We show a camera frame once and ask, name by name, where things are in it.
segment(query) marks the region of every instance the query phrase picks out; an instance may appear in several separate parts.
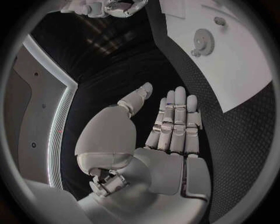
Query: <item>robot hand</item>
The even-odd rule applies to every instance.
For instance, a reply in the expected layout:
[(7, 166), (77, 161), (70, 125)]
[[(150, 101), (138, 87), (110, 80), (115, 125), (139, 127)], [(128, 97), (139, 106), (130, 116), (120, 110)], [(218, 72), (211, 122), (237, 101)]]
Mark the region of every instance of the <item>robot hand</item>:
[(196, 96), (186, 101), (186, 91), (177, 87), (161, 99), (154, 127), (146, 141), (146, 148), (169, 153), (198, 154), (198, 128), (202, 129)]
[(75, 149), (84, 173), (100, 176), (101, 170), (117, 170), (128, 165), (136, 144), (136, 129), (130, 117), (141, 109), (152, 91), (152, 85), (145, 83), (89, 121)]

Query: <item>black mesh surface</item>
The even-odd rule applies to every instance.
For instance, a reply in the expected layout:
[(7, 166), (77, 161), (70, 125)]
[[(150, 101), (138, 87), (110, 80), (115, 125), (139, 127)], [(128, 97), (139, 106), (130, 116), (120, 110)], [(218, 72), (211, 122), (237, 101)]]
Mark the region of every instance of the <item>black mesh surface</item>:
[(210, 222), (233, 208), (258, 177), (273, 138), (275, 101), (269, 84), (242, 105), (223, 113), (204, 75), (190, 57), (167, 37), (158, 1), (147, 7), (154, 40), (184, 81), (197, 95), (213, 162)]

